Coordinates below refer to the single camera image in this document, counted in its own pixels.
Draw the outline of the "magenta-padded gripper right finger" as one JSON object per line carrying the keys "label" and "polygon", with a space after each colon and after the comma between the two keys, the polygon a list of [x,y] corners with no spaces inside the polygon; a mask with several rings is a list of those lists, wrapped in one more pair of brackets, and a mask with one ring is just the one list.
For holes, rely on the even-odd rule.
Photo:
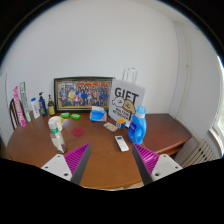
{"label": "magenta-padded gripper right finger", "polygon": [[150,184],[182,169],[182,167],[167,154],[158,155],[137,144],[133,144],[132,154],[144,185]]}

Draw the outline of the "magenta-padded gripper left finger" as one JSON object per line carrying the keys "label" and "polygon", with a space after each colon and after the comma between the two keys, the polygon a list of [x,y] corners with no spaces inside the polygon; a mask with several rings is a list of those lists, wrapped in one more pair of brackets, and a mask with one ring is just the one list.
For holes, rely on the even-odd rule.
{"label": "magenta-padded gripper left finger", "polygon": [[66,155],[56,154],[42,169],[79,185],[91,155],[91,144],[85,144]]}

